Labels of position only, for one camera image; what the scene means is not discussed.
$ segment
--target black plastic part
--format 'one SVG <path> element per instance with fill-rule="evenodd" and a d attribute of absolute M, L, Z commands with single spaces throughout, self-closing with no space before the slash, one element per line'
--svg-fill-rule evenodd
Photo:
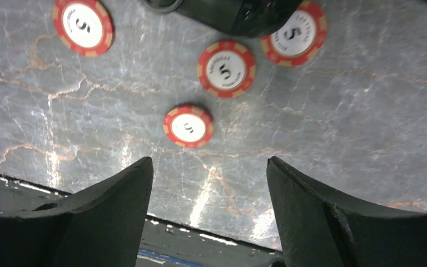
<path fill-rule="evenodd" d="M 139 0 L 149 11 L 168 14 L 177 9 L 183 0 Z"/>
<path fill-rule="evenodd" d="M 145 157 L 35 211 L 0 215 L 0 266 L 135 266 L 152 179 Z"/>
<path fill-rule="evenodd" d="M 37 184 L 30 187 L 24 187 L 23 184 L 28 182 L 0 175 L 0 212 L 53 208 L 53 204 L 58 200 L 71 195 Z M 220 243 L 206 236 L 222 239 L 225 242 Z M 130 267 L 270 267 L 282 257 L 280 251 L 218 236 L 149 215 L 145 218 L 141 240 L 137 263 Z M 74 266 L 74 264 L 67 263 L 67 266 Z"/>
<path fill-rule="evenodd" d="M 347 195 L 277 157 L 267 183 L 286 266 L 427 267 L 427 214 Z"/>
<path fill-rule="evenodd" d="M 302 0 L 184 0 L 177 12 L 233 36 L 258 37 L 280 29 Z"/>

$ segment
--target casino chip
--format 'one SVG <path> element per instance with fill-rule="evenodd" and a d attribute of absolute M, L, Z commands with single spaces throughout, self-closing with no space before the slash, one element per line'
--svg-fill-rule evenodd
<path fill-rule="evenodd" d="M 209 46 L 199 58 L 197 76 L 207 92 L 222 98 L 244 93 L 253 83 L 256 64 L 251 52 L 234 41 Z"/>
<path fill-rule="evenodd" d="M 64 45 L 86 57 L 104 54 L 113 41 L 113 26 L 97 0 L 56 0 L 53 24 Z"/>
<path fill-rule="evenodd" d="M 272 62 L 298 66 L 318 53 L 326 33 L 326 17 L 320 6 L 303 1 L 282 28 L 261 39 L 261 47 Z"/>
<path fill-rule="evenodd" d="M 183 147 L 201 147 L 214 134 L 212 117 L 194 105 L 181 105 L 165 117 L 163 129 L 167 137 Z"/>

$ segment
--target gray marble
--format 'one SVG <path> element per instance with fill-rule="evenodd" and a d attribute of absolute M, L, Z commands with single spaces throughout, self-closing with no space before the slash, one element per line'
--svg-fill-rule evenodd
<path fill-rule="evenodd" d="M 354 196 L 427 211 L 427 5 L 319 1 L 329 34 L 296 68 L 258 39 L 253 86 L 219 99 L 196 76 L 199 55 L 227 38 L 134 0 L 105 1 L 113 46 L 79 57 L 53 28 L 50 0 L 0 0 L 0 173 L 76 192 L 142 156 L 155 162 L 149 212 L 280 248 L 265 179 L 277 155 Z M 164 134 L 167 111 L 206 105 L 216 131 L 201 149 Z"/>

